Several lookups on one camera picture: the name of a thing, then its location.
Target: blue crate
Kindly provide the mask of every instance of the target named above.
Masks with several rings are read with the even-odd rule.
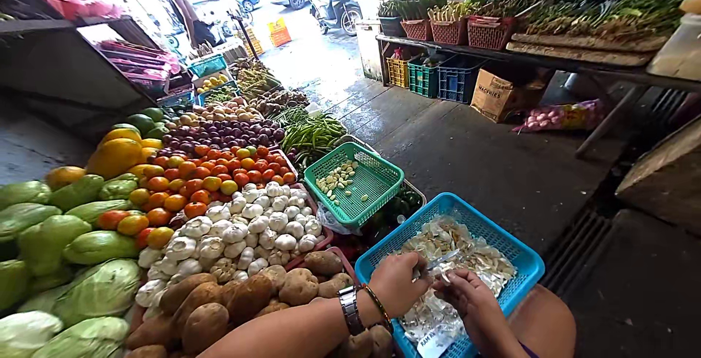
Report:
[[[517,268],[516,277],[509,280],[497,298],[504,315],[508,316],[526,294],[536,285],[545,272],[545,264],[540,256],[530,247],[513,237],[492,220],[475,210],[467,202],[450,192],[438,194],[424,207],[403,222],[397,229],[390,232],[377,245],[374,245],[355,263],[355,274],[361,283],[370,281],[370,275],[375,266],[386,255],[400,249],[404,242],[414,237],[423,224],[439,214],[449,214],[459,223],[465,224],[473,237],[484,237],[486,242],[497,248]],[[421,358],[416,347],[404,336],[404,328],[399,321],[394,324],[394,339],[407,358]],[[445,358],[471,357],[477,354],[477,348],[469,337],[463,336],[454,341],[443,353]]]
[[[193,63],[187,67],[190,73],[197,77],[205,77],[225,68],[226,60],[221,54],[203,59],[202,61],[197,61],[196,63]]]
[[[452,58],[438,66],[438,98],[470,103],[479,69],[486,60],[478,57]]]

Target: bracelet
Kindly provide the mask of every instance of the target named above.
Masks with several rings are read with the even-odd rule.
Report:
[[[390,316],[387,314],[387,310],[385,310],[385,307],[382,306],[382,302],[380,302],[380,299],[377,298],[377,295],[370,289],[370,286],[367,285],[366,283],[363,283],[363,289],[367,291],[367,294],[370,295],[370,298],[372,299],[373,302],[375,302],[375,306],[377,306],[378,309],[380,309],[380,312],[382,313],[382,317],[384,317],[384,324],[382,324],[385,328],[387,328],[388,331],[390,331],[390,334],[394,334],[394,326],[392,325],[392,322],[390,321]]]

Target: green plastic basket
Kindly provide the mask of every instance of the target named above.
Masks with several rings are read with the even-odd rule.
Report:
[[[358,167],[355,168],[355,175],[350,178],[353,183],[344,189],[334,190],[339,202],[336,205],[316,186],[316,179],[326,178],[332,169],[347,160],[357,161]],[[363,226],[365,221],[399,192],[404,172],[370,150],[347,142],[305,169],[304,180],[341,225],[354,229]],[[353,194],[346,196],[344,192],[347,190]],[[363,195],[368,196],[366,201],[360,200]]]

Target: wooden board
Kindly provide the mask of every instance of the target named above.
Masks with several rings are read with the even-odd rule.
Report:
[[[526,35],[523,33],[511,35],[511,40],[537,45],[634,52],[657,51],[664,46],[668,39],[670,39],[668,36],[658,36],[635,42],[619,43],[591,36],[571,37],[565,35]]]
[[[520,53],[536,54],[539,56],[567,58],[571,60],[606,63],[619,66],[643,66],[655,53],[626,53],[622,51],[596,51],[577,49],[574,47],[556,47],[533,45],[522,42],[509,42],[506,49]]]

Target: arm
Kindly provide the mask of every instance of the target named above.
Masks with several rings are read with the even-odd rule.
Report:
[[[416,253],[390,255],[375,269],[370,288],[390,317],[399,317],[428,290],[424,279],[411,282]],[[357,309],[366,328],[382,319],[366,291],[357,293]],[[350,335],[338,299],[324,299],[253,319],[229,332],[199,358],[323,357]]]

